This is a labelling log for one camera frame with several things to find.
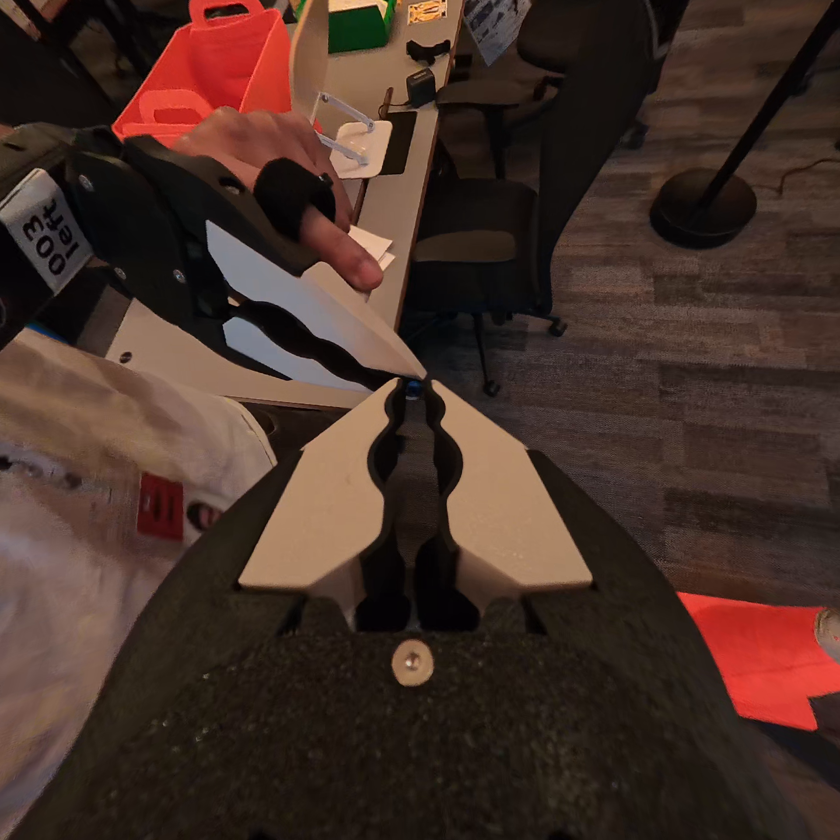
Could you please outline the black pad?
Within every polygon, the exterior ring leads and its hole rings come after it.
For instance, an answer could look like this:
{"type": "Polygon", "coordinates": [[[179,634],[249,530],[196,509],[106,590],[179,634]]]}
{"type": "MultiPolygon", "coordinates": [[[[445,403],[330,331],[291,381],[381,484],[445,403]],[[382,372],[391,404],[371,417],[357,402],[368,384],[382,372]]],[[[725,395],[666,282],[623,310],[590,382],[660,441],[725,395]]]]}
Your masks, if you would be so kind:
{"type": "Polygon", "coordinates": [[[392,132],[378,176],[402,175],[413,142],[417,113],[389,112],[384,116],[384,121],[391,124],[392,132]]]}

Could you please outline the white paper slips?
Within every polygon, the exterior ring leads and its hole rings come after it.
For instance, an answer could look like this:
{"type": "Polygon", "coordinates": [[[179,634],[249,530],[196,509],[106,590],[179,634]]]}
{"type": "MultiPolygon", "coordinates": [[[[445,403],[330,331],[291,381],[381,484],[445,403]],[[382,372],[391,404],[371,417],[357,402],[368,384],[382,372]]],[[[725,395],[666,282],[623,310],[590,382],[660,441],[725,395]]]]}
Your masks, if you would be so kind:
{"type": "Polygon", "coordinates": [[[373,234],[355,225],[350,227],[349,236],[377,261],[382,271],[395,259],[395,255],[391,251],[393,245],[391,239],[373,234]]]}

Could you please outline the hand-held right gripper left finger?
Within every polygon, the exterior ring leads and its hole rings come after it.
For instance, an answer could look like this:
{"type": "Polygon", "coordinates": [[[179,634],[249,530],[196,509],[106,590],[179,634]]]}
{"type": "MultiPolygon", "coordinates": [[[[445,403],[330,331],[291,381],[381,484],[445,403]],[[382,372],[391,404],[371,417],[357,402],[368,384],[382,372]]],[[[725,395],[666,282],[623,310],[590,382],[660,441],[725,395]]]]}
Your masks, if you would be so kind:
{"type": "Polygon", "coordinates": [[[330,599],[346,618],[407,618],[387,483],[406,382],[393,378],[306,444],[250,555],[245,590],[330,599]]]}

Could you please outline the black pole stand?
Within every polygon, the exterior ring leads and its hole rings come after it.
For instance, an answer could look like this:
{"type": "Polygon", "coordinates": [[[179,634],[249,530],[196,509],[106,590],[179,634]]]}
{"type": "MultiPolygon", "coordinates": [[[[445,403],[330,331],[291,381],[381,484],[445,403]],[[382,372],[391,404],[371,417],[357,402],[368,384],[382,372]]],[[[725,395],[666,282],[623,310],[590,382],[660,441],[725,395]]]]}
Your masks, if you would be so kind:
{"type": "Polygon", "coordinates": [[[664,241],[684,249],[715,249],[730,243],[753,220],[758,199],[737,170],[783,105],[800,89],[838,30],[839,2],[832,1],[764,100],[727,158],[716,169],[688,169],[662,185],[649,223],[664,241]]]}

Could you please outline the white printed sheet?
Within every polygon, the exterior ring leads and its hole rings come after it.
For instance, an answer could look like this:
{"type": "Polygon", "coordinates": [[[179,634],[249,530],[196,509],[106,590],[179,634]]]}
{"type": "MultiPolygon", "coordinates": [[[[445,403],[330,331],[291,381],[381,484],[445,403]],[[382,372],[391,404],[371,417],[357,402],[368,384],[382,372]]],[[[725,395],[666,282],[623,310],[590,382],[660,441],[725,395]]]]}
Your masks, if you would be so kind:
{"type": "Polygon", "coordinates": [[[486,67],[513,45],[531,1],[466,1],[463,19],[486,67]]]}

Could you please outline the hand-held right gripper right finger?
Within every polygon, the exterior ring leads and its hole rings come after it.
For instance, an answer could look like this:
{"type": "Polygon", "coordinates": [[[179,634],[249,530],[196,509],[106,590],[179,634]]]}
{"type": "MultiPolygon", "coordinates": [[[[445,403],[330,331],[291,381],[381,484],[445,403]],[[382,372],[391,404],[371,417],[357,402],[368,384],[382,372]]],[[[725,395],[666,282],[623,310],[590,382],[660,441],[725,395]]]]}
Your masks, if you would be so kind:
{"type": "Polygon", "coordinates": [[[439,381],[426,385],[425,407],[438,503],[422,547],[422,615],[482,616],[501,598],[589,587],[526,445],[439,381]]]}

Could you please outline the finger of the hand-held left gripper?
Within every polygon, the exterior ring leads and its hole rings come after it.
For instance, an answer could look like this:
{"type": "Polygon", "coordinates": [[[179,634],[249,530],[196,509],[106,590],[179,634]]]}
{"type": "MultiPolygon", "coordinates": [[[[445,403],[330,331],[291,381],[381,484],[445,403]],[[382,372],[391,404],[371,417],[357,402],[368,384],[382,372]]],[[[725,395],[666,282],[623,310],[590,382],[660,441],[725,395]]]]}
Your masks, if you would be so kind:
{"type": "Polygon", "coordinates": [[[214,262],[240,297],[283,308],[315,337],[347,350],[367,369],[419,380],[426,377],[415,354],[364,295],[326,264],[317,264],[297,278],[213,222],[206,223],[206,238],[214,262]]]}
{"type": "Polygon", "coordinates": [[[227,321],[223,326],[223,334],[229,349],[290,381],[364,394],[375,390],[373,386],[344,380],[316,360],[304,359],[282,349],[255,325],[241,318],[227,321]]]}

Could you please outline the green box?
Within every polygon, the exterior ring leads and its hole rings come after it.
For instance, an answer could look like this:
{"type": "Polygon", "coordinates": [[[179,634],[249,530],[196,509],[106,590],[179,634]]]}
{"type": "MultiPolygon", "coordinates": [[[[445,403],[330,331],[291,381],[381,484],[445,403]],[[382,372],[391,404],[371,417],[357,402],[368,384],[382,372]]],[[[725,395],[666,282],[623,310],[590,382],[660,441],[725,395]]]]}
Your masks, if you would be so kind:
{"type": "Polygon", "coordinates": [[[331,55],[387,45],[397,1],[329,1],[331,55]]]}

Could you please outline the person's left hand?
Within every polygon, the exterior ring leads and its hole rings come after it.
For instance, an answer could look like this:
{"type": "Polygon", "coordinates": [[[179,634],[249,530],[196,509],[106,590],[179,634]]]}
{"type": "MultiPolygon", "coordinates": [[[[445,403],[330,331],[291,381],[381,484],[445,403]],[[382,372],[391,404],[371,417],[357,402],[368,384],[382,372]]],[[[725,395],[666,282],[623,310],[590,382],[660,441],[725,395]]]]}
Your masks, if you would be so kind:
{"type": "Polygon", "coordinates": [[[268,111],[243,114],[230,107],[219,108],[184,134],[173,148],[182,154],[215,159],[249,190],[265,165],[278,159],[294,161],[315,176],[327,175],[335,200],[334,220],[315,206],[306,207],[299,240],[353,289],[367,292],[381,285],[379,263],[350,236],[353,206],[330,162],[329,150],[301,115],[268,111]]]}

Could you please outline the red badge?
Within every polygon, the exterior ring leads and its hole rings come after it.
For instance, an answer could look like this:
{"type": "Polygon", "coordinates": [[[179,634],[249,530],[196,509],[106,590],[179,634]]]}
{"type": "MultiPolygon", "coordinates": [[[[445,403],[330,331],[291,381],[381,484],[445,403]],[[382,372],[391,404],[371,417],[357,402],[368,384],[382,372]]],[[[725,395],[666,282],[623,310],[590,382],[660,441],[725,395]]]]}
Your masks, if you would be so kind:
{"type": "Polygon", "coordinates": [[[137,533],[180,543],[184,537],[184,516],[183,484],[143,472],[136,514],[137,533]]]}

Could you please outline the red felt bag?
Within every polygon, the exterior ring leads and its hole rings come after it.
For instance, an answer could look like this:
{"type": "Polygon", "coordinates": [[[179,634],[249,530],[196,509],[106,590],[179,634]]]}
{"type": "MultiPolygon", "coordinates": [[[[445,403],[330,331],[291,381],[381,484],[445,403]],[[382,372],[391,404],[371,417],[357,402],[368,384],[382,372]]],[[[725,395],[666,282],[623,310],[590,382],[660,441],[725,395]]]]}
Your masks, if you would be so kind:
{"type": "Polygon", "coordinates": [[[737,713],[804,732],[812,700],[839,691],[838,611],[679,593],[737,713]]]}

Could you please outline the wooden document stand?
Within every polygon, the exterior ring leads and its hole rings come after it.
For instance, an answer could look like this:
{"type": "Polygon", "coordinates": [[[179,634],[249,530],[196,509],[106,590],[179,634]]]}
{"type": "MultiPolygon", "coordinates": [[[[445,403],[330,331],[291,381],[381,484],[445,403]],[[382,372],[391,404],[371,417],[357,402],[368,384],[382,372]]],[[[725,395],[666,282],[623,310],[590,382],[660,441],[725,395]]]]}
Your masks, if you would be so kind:
{"type": "Polygon", "coordinates": [[[318,140],[330,151],[331,166],[341,180],[369,180],[382,173],[392,124],[375,120],[330,93],[325,87],[328,64],[329,2],[309,1],[297,13],[297,27],[290,43],[291,109],[316,130],[318,140]],[[350,118],[335,137],[317,127],[321,105],[350,118]]]}

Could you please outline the red plastic bin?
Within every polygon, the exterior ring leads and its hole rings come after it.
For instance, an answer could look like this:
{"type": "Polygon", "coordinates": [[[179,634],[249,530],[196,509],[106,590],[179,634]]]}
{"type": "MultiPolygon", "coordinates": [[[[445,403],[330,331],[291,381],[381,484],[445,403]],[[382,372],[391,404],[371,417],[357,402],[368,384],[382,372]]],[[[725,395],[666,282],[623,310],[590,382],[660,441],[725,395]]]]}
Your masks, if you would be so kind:
{"type": "Polygon", "coordinates": [[[149,75],[112,124],[124,141],[171,148],[216,110],[291,110],[291,38],[282,12],[258,1],[191,1],[149,75]]]}

